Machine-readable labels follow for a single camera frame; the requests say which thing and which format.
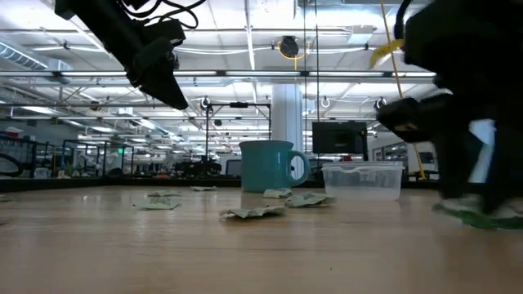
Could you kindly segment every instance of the ceiling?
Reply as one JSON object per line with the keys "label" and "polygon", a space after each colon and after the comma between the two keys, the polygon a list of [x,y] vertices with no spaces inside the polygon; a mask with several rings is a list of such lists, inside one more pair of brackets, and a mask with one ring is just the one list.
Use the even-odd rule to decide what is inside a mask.
{"label": "ceiling", "polygon": [[[49,81],[48,78],[9,77],[2,75],[2,101],[4,104],[18,103],[27,105],[52,105],[55,114],[17,108],[16,117],[63,116],[76,117],[78,132],[85,132],[86,127],[106,127],[112,132],[88,129],[87,132],[99,136],[111,136],[114,133],[139,136],[158,135],[166,131],[170,136],[184,136],[185,143],[176,140],[172,143],[178,149],[190,150],[204,136],[204,113],[199,107],[201,100],[207,97],[212,103],[244,101],[270,103],[272,85],[275,83],[299,83],[304,97],[307,98],[308,130],[310,118],[316,117],[318,109],[315,98],[320,94],[326,100],[320,106],[321,118],[373,118],[373,103],[380,99],[398,99],[398,85],[394,78],[256,78],[256,77],[179,77],[177,81],[191,106],[186,111],[165,107],[160,101],[144,96],[131,87],[125,78],[107,78],[97,76],[99,71],[123,70],[118,61],[105,50],[100,41],[88,31],[77,18],[63,20],[54,14],[52,0],[0,0],[0,43],[8,43],[37,60],[62,60],[73,71],[94,72],[91,76],[75,77],[69,84]],[[179,0],[181,5],[193,2]],[[383,24],[381,7],[378,1],[369,0],[317,0],[318,17],[311,12],[313,1],[306,0],[307,7],[295,11],[293,0],[207,0],[193,12],[199,18],[196,30],[186,30],[183,45],[175,48],[183,71],[216,70],[308,70],[308,71],[393,71],[392,58],[371,68],[369,58],[373,49],[387,44],[387,33]],[[397,0],[386,1],[385,13],[389,29],[395,22],[399,7]],[[424,1],[416,2],[407,16],[422,7]],[[155,15],[170,11],[171,7],[160,6]],[[303,12],[306,21],[304,30]],[[190,16],[177,15],[179,19],[193,24]],[[318,36],[314,31],[318,25]],[[246,29],[250,25],[250,34]],[[299,60],[288,60],[281,56],[275,45],[284,35],[293,35],[301,49]],[[406,65],[399,52],[394,54],[397,69],[400,72],[422,72],[423,69]],[[0,58],[0,69],[4,72],[27,69],[9,60]],[[403,78],[400,88],[407,96],[424,97],[436,88],[431,84],[430,76],[418,79]],[[100,103],[104,107],[89,109],[86,104]],[[257,137],[254,130],[267,130],[268,122],[261,113],[263,109],[232,109],[224,107],[216,117],[246,117],[252,120],[224,119],[221,129],[216,133],[215,144],[219,149],[236,150],[237,142],[225,137],[225,132],[238,133],[238,140]],[[134,115],[154,124],[133,126],[130,119],[93,120],[94,117],[115,117]],[[80,119],[87,116],[91,119]]]}

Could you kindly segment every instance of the plastic container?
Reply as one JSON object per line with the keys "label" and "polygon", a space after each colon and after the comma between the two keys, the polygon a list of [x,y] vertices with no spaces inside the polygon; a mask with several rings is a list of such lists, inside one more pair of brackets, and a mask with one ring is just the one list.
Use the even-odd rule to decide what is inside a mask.
{"label": "plastic container", "polygon": [[340,199],[396,200],[401,193],[402,162],[325,163],[325,191]]}

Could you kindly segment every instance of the mug handle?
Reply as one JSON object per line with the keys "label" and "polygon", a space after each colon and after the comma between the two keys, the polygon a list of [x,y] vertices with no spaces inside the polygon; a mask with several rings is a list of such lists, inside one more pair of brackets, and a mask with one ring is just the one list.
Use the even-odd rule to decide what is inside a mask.
{"label": "mug handle", "polygon": [[[290,165],[291,165],[291,161],[295,158],[295,157],[299,157],[303,160],[303,176],[299,179],[294,179],[293,176],[291,175],[291,168],[290,168]],[[307,159],[307,157],[305,156],[305,154],[299,152],[299,151],[295,151],[295,150],[289,150],[288,152],[288,173],[287,173],[287,180],[288,182],[290,183],[291,186],[297,186],[297,185],[300,185],[300,184],[303,184],[308,178],[309,178],[309,175],[311,174],[311,165],[309,164],[309,160]]]}

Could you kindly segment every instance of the table surface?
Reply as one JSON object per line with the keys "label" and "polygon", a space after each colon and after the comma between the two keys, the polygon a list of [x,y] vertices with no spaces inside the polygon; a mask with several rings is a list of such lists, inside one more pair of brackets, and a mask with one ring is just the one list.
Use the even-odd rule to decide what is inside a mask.
{"label": "table surface", "polygon": [[[165,187],[9,194],[0,203],[1,293],[521,293],[523,234],[431,212],[434,191],[339,200],[253,220],[279,205],[239,189],[192,192],[172,211],[133,203]],[[295,194],[306,192],[294,190]]]}

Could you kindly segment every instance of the white column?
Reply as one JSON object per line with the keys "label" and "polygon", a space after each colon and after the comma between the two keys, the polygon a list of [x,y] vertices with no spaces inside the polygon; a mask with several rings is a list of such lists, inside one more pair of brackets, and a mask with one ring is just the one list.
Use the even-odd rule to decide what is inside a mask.
{"label": "white column", "polygon": [[[293,149],[303,152],[303,98],[299,84],[275,84],[272,86],[272,140],[284,140],[294,144]],[[303,175],[303,162],[295,158],[293,177]]]}

